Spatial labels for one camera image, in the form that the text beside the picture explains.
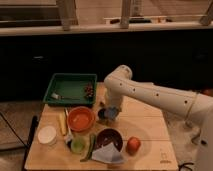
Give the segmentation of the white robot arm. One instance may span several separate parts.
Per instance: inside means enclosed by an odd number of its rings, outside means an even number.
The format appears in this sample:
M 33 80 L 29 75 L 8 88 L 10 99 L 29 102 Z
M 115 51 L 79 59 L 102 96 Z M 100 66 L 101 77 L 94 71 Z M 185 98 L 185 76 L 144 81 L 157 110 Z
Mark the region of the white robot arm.
M 201 93 L 156 86 L 132 80 L 132 70 L 118 66 L 104 79 L 106 104 L 121 109 L 128 96 L 182 116 L 200 127 L 194 171 L 213 171 L 213 97 Z

